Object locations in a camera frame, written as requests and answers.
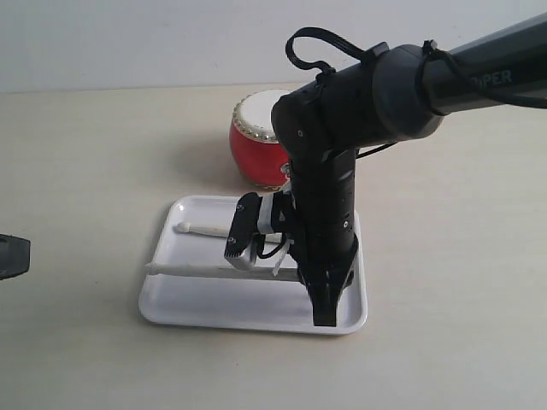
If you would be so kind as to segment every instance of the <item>red drum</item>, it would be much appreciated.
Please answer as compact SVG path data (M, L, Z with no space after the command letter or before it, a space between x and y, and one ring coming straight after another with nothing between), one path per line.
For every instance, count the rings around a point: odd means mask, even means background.
M288 180L288 156L274 134L270 114L287 90L267 90L243 99L233 110L232 156L239 171L261 188L277 190Z

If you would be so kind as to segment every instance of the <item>drumhead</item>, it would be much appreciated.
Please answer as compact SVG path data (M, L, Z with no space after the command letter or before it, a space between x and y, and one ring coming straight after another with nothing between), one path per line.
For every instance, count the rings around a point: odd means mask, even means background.
M288 90L266 90L252 94L238 105L235 120L253 134L253 139L260 138L264 142L270 139L273 142L272 108L282 96L289 93Z

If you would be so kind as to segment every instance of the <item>robotic arm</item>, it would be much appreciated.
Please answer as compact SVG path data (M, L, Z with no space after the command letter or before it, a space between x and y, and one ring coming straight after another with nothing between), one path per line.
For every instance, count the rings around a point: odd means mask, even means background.
M336 72L324 61L300 60L295 38L318 38L359 62ZM360 50L336 34L305 27L287 42L291 62L321 72L281 97L272 111L276 136L290 158L291 182L268 196L243 196L225 257L250 270L256 257L283 247L313 306L314 324L335 326L339 297L353 279L356 159L398 142L424 138L447 114L511 104L547 108L547 14L450 53L433 41L386 43ZM359 149L381 145L364 154ZM264 236L282 232L264 255Z

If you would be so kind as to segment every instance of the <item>white drumstick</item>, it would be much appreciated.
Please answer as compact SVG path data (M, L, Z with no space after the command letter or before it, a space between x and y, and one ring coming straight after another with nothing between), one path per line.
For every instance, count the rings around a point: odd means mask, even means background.
M174 226L174 230L178 233L197 233L208 237L228 237L229 233L229 230L224 227L196 225L191 222L180 222ZM266 235L266 242L280 243L281 234L274 233Z

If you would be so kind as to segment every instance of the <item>beige table surface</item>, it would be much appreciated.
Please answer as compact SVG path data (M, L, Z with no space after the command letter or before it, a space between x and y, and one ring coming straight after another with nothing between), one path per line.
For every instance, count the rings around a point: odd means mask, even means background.
M168 206L239 195L261 86L0 96L0 408L547 408L547 113L453 115L358 165L368 322L339 338L165 328L137 296Z

